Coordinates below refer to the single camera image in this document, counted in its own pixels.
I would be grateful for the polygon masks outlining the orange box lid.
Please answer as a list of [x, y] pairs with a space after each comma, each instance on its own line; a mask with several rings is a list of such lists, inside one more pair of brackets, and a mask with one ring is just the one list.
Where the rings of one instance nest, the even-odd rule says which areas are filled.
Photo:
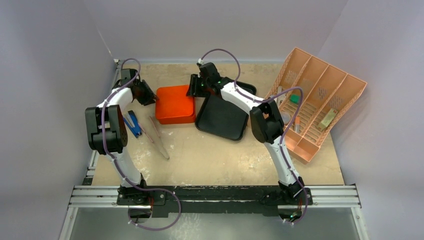
[[186, 96], [189, 85], [159, 87], [155, 104], [156, 116], [190, 116], [196, 114], [194, 97]]

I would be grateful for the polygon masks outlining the orange chocolate box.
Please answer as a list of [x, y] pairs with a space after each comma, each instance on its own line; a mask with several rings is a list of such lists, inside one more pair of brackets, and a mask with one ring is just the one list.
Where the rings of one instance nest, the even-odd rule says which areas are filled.
[[196, 115], [187, 116], [156, 116], [158, 122], [162, 125], [174, 125], [174, 124], [190, 124], [196, 120]]

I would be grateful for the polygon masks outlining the pink metal tongs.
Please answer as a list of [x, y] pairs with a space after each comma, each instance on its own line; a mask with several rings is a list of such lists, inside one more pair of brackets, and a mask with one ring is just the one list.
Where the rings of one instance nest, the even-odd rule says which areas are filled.
[[147, 119], [149, 120], [149, 123], [138, 123], [141, 132], [155, 146], [165, 160], [170, 160], [170, 155], [164, 146], [156, 121], [152, 116], [149, 116]]

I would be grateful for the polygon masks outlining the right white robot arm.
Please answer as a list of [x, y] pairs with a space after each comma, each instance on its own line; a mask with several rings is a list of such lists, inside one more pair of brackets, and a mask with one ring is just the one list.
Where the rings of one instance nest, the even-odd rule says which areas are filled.
[[221, 76], [212, 62], [199, 59], [197, 66], [199, 73], [191, 76], [187, 96], [214, 94], [249, 114], [252, 134], [264, 144], [275, 166], [282, 200], [294, 203], [301, 193], [306, 193], [306, 189], [285, 144], [285, 123], [277, 103], [270, 98], [257, 97], [241, 88], [235, 80]]

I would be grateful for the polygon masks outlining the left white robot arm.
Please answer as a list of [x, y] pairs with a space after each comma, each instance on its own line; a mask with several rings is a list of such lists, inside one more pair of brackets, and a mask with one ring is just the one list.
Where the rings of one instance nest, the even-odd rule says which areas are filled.
[[85, 110], [88, 144], [92, 150], [106, 156], [120, 177], [118, 199], [134, 201], [142, 205], [153, 195], [147, 189], [143, 175], [136, 169], [127, 149], [126, 123], [136, 128], [135, 119], [125, 119], [122, 111], [133, 101], [142, 106], [154, 104], [158, 97], [136, 69], [121, 70], [121, 77], [112, 87], [112, 92], [102, 103]]

